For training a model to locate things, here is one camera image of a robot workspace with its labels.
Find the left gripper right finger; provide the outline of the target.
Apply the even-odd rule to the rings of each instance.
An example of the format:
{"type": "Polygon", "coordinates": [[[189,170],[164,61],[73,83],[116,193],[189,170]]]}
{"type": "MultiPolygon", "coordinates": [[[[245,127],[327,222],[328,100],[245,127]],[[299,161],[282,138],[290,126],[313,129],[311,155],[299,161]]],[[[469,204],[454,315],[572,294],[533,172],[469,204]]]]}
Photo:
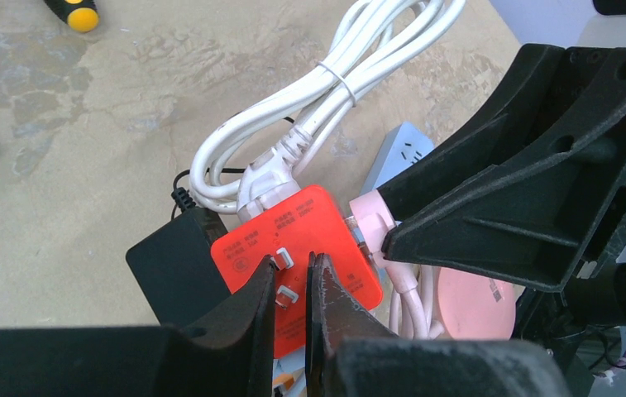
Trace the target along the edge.
{"type": "Polygon", "coordinates": [[[404,339],[342,286],[329,255],[309,254],[310,396],[568,396],[554,360],[531,342],[404,339]]]}

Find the red cube socket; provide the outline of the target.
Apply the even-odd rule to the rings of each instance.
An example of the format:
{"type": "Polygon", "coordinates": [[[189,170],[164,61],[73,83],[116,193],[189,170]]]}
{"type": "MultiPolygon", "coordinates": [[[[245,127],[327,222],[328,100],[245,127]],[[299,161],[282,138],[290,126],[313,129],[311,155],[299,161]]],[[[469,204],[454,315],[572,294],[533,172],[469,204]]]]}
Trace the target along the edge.
{"type": "Polygon", "coordinates": [[[310,185],[218,238],[211,256],[226,286],[237,292],[265,256],[275,272],[274,357],[287,356],[306,341],[306,284],[310,253],[327,254],[342,286],[364,309],[376,308],[383,290],[362,254],[333,196],[310,185]]]}

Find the pink plug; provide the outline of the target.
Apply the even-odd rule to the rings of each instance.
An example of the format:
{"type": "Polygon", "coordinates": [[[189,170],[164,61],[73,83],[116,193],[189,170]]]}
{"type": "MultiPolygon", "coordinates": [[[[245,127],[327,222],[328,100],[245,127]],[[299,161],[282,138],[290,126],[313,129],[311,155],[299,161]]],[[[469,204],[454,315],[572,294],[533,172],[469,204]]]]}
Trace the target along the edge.
{"type": "Polygon", "coordinates": [[[385,258],[382,246],[397,223],[379,190],[373,189],[355,198],[350,202],[350,209],[374,263],[380,268],[388,267],[391,261],[385,258]]]}

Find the light blue power strip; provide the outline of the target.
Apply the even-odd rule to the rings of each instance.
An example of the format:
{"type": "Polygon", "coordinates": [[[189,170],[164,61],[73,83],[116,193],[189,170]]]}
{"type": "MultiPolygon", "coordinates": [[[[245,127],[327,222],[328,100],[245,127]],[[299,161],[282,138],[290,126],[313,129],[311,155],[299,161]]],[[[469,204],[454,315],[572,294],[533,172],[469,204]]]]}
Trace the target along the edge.
{"type": "Polygon", "coordinates": [[[361,186],[360,194],[377,189],[420,161],[434,148],[434,142],[414,124],[403,122],[386,134],[361,186]]]}

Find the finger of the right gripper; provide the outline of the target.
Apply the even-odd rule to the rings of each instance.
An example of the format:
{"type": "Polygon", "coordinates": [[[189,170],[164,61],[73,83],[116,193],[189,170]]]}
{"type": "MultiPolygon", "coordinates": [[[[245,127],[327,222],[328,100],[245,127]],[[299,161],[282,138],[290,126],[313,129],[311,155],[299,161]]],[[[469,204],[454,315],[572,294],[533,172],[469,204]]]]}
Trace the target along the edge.
{"type": "Polygon", "coordinates": [[[398,221],[382,246],[387,259],[450,267],[557,292],[586,263],[602,266],[619,256],[626,245],[626,196],[588,231],[539,231],[469,216],[438,229],[411,231],[398,221]]]}
{"type": "Polygon", "coordinates": [[[479,111],[379,191],[411,231],[594,228],[626,196],[626,48],[524,45],[479,111]]]}

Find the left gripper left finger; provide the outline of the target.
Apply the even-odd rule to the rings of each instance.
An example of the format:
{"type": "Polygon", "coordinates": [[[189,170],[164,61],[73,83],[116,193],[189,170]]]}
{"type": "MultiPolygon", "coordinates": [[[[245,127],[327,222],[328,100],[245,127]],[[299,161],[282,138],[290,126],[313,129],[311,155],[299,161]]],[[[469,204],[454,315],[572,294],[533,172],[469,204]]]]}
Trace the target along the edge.
{"type": "Polygon", "coordinates": [[[186,328],[0,329],[0,396],[268,396],[274,270],[186,328]]]}

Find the black power adapter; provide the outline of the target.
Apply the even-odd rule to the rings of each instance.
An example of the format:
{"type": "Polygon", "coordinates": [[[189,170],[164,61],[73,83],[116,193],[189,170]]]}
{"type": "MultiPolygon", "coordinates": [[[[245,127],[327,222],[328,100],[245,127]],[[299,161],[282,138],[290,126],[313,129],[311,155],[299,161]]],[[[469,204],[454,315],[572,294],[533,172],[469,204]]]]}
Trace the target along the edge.
{"type": "Polygon", "coordinates": [[[185,328],[231,296],[211,257],[227,233],[220,216],[191,208],[127,250],[126,261],[161,325],[185,328]]]}

